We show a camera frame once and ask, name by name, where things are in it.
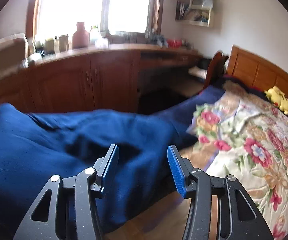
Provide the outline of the navy blue suit jacket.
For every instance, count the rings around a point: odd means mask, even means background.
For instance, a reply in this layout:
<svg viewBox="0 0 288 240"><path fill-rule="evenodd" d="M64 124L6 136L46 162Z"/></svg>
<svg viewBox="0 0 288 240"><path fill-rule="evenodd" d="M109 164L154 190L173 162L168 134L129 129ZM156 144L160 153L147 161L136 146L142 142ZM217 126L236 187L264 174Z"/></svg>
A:
<svg viewBox="0 0 288 240"><path fill-rule="evenodd" d="M111 110L22 113L0 105L0 239L12 239L52 175L75 176L106 155L119 160L112 187L97 202L105 233L141 214L175 189L167 148L191 146L187 126L156 115Z"/></svg>

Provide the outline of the floral bed blanket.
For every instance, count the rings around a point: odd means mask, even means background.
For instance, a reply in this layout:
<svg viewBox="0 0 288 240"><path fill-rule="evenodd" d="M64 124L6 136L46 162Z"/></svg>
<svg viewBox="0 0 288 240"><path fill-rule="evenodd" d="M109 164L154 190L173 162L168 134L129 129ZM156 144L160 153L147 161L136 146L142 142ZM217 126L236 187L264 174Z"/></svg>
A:
<svg viewBox="0 0 288 240"><path fill-rule="evenodd" d="M274 239L288 237L288 117L259 91L226 81L223 96L196 106L182 157L210 176L233 174L255 202Z"/></svg>

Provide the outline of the navy blue bed sheet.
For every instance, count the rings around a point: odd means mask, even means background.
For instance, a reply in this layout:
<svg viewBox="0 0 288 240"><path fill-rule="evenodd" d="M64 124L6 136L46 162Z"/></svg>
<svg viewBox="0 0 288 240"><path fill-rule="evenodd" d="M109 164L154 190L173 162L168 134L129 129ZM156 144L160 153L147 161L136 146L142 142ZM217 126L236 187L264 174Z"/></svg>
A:
<svg viewBox="0 0 288 240"><path fill-rule="evenodd" d="M225 91L221 88L209 86L202 90L198 95L169 109L154 113L153 115L167 120L173 120L184 125L189 125L192 121L193 113L196 111L196 106L202 106L205 103L213 104L219 100L224 93Z"/></svg>

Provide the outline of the yellow Pikachu plush toy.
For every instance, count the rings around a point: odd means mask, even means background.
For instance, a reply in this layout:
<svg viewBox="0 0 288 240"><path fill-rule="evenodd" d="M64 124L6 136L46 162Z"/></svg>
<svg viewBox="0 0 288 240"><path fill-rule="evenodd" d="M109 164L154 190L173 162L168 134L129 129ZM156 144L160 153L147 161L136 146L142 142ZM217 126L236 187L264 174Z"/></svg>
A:
<svg viewBox="0 0 288 240"><path fill-rule="evenodd" d="M282 92L277 86L274 86L273 88L264 91L264 93L275 107L285 115L288 115L288 98L285 96L284 92Z"/></svg>

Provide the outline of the wooden chair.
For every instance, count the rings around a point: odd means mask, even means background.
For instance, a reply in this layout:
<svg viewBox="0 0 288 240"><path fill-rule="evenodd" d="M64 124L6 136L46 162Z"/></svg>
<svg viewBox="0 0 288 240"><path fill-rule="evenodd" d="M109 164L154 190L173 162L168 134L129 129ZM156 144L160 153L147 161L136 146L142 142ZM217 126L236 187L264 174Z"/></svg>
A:
<svg viewBox="0 0 288 240"><path fill-rule="evenodd" d="M225 64L229 59L222 51L217 51L213 58L201 57L188 74L203 84L203 89L214 84L225 73Z"/></svg>

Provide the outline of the wooden desk cabinet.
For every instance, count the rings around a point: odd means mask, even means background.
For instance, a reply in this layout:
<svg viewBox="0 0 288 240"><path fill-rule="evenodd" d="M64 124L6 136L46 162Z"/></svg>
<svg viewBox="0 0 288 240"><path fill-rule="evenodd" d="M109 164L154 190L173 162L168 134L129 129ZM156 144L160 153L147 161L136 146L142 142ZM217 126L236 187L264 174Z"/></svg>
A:
<svg viewBox="0 0 288 240"><path fill-rule="evenodd" d="M60 53L0 80L0 104L24 113L136 112L140 71L192 66L196 50L113 44Z"/></svg>

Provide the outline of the wooden bed headboard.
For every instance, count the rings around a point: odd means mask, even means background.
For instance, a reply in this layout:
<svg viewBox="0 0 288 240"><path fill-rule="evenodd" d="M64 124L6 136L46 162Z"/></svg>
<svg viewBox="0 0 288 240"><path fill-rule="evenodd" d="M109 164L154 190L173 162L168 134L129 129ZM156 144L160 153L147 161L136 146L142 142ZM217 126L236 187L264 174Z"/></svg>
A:
<svg viewBox="0 0 288 240"><path fill-rule="evenodd" d="M288 98L288 73L270 61L232 46L227 73L248 87L268 90L277 86Z"/></svg>

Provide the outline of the pink vase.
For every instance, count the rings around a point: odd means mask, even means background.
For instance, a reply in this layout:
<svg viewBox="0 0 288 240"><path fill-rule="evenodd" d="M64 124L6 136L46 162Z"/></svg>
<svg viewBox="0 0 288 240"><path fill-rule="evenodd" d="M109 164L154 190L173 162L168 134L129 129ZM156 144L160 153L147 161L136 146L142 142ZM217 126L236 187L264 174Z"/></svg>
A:
<svg viewBox="0 0 288 240"><path fill-rule="evenodd" d="M90 43L90 34L85 30L85 22L77 22L77 31L72 37L72 49L87 48Z"/></svg>

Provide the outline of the red basket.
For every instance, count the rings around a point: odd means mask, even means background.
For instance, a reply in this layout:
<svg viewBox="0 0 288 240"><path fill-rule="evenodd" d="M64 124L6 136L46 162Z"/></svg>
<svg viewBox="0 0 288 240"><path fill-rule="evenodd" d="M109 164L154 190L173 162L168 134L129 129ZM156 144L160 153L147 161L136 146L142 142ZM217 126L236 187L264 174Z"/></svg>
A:
<svg viewBox="0 0 288 240"><path fill-rule="evenodd" d="M167 39L169 48L180 48L183 44L181 39Z"/></svg>

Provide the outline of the black gadget on desk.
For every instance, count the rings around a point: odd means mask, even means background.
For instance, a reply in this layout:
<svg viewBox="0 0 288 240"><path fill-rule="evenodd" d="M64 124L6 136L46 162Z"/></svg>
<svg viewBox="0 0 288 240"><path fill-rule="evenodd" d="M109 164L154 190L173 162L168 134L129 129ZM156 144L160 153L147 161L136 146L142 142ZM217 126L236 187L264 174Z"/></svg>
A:
<svg viewBox="0 0 288 240"><path fill-rule="evenodd" d="M159 46L160 48L168 48L168 42L163 35L153 34L149 37L149 43Z"/></svg>

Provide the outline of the white wall shelf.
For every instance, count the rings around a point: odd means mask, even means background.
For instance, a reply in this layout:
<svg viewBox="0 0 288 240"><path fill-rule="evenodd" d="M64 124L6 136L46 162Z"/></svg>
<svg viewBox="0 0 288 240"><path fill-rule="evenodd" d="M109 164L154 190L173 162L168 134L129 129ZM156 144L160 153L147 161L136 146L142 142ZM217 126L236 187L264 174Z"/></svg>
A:
<svg viewBox="0 0 288 240"><path fill-rule="evenodd" d="M177 0L175 20L185 24L210 27L214 0Z"/></svg>

